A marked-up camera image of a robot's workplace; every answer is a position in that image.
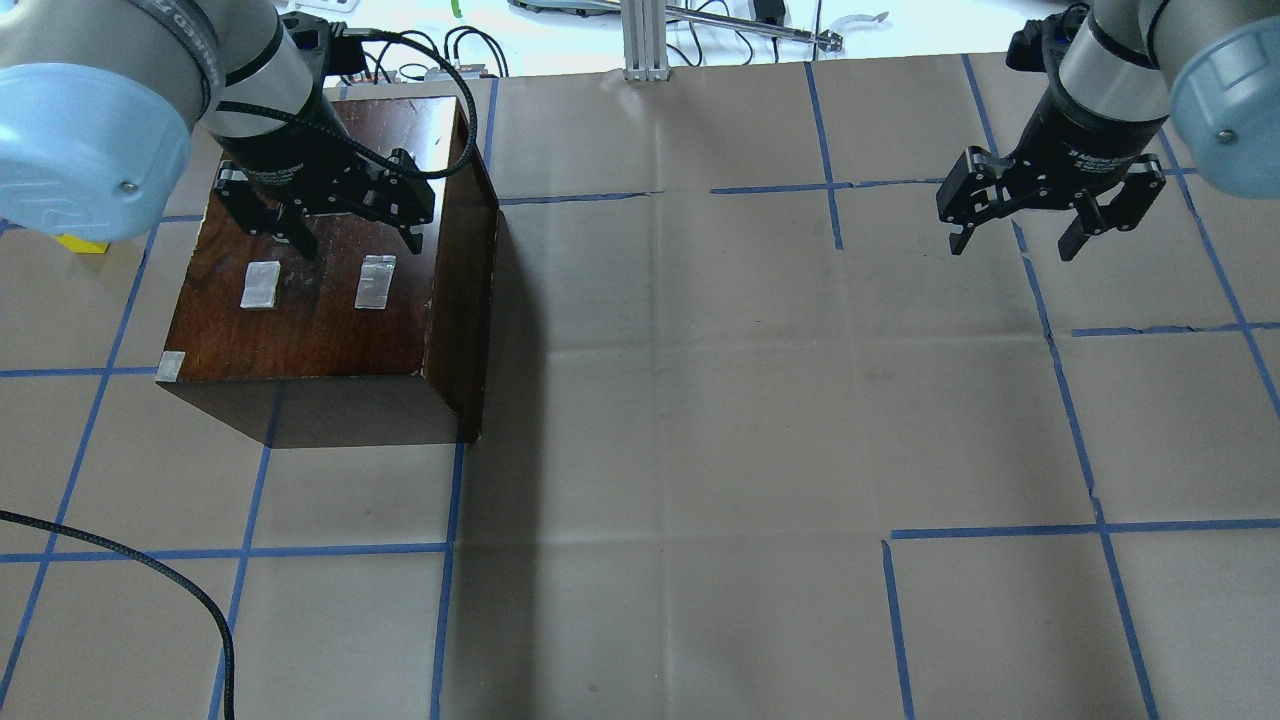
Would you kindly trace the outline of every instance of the silver robot arm segment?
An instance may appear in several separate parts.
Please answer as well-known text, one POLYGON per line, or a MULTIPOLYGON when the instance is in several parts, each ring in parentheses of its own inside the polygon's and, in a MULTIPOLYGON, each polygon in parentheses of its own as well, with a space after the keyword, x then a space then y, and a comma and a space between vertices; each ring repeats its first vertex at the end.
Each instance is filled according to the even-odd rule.
POLYGON ((474 135, 457 168, 431 173, 403 150, 381 158, 355 142, 323 78, 362 69, 366 40, 410 42, 282 18, 268 0, 22 0, 0 14, 0 215, 90 241, 141 234, 198 122, 230 158, 214 191, 246 234, 314 258, 302 219, 349 213, 420 252, 415 228, 435 209, 426 179, 465 165, 474 135))
POLYGON ((955 255, 974 228, 1023 208, 1076 213, 1064 260, 1132 231, 1165 184, 1143 151, 1170 115, 1210 183, 1280 197, 1280 0, 1078 3, 1029 22, 1006 64, 1046 73, 1048 88, 1010 155, 972 146, 938 191, 938 219, 960 228, 955 255))
POLYGON ((95 241, 145 232, 196 122, 219 120, 211 109, 239 92, 228 74, 278 24, 266 0, 22 0, 0 14, 0 214, 95 241))

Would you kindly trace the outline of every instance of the dark brown wooden box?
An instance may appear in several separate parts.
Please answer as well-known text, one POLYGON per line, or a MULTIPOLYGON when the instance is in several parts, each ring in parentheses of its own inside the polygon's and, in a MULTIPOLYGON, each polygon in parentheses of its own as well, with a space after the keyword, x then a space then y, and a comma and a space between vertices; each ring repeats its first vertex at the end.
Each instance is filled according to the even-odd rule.
MULTIPOLYGON (((352 137, 404 147, 443 168, 466 145, 453 97, 334 104, 352 137)), ((421 255, 389 227, 353 215, 307 220, 316 260, 244 234, 221 202, 209 210, 169 337, 184 352, 160 387, 271 447, 417 445, 480 433, 498 200, 476 155, 431 181, 435 222, 421 255), (365 255, 396 255, 385 310, 357 310, 365 255), (273 310, 242 310, 248 263, 279 260, 273 310)))

